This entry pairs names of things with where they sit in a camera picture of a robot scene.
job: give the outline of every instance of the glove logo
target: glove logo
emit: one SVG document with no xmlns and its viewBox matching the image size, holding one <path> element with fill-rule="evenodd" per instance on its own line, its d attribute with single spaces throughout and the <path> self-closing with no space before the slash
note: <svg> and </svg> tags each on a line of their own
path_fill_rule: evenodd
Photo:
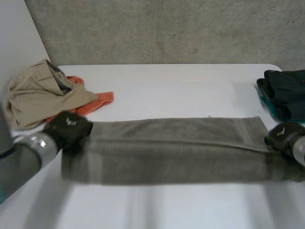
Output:
<svg viewBox="0 0 305 229">
<path fill-rule="evenodd" d="M 276 135 L 280 136 L 280 135 L 284 135 L 285 134 L 285 127 L 283 127 L 283 130 L 281 132 L 278 132 Z"/>
<path fill-rule="evenodd" d="M 76 124 L 76 122 L 70 121 L 69 118 L 67 118 L 66 122 L 67 122 L 67 125 L 75 125 Z"/>
</svg>

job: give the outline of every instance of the white wall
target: white wall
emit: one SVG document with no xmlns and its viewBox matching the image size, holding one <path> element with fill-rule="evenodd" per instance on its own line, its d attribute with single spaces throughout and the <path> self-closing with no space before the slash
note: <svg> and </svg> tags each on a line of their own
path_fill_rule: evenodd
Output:
<svg viewBox="0 0 305 229">
<path fill-rule="evenodd" d="M 9 79 L 49 58 L 23 0 L 0 0 L 0 91 Z"/>
</svg>

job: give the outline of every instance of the gray towel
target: gray towel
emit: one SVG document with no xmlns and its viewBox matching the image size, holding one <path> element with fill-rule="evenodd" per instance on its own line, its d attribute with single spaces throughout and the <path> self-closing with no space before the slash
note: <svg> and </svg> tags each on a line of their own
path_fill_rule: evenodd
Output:
<svg viewBox="0 0 305 229">
<path fill-rule="evenodd" d="M 305 180 L 305 168 L 264 143 L 254 118 L 96 122 L 62 177 L 109 185 Z"/>
</svg>

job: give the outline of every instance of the beige cloth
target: beige cloth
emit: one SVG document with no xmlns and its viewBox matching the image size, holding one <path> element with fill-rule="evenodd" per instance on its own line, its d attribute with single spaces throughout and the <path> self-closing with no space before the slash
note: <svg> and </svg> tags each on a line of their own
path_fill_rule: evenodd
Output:
<svg viewBox="0 0 305 229">
<path fill-rule="evenodd" d="M 4 113 L 11 129 L 30 129 L 44 119 L 98 100 L 75 84 L 48 60 L 42 60 L 11 80 Z"/>
</svg>

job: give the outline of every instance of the silver metal cylinder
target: silver metal cylinder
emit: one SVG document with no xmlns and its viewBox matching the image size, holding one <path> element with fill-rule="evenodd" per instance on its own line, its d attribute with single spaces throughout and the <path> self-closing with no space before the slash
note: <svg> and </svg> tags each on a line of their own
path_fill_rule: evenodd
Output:
<svg viewBox="0 0 305 229">
<path fill-rule="evenodd" d="M 49 164 L 57 155 L 56 143 L 43 132 L 24 137 L 17 144 L 26 145 L 33 150 L 41 162 L 41 168 Z"/>
<path fill-rule="evenodd" d="M 301 165 L 305 166 L 305 136 L 297 139 L 295 142 L 293 155 Z"/>
</svg>

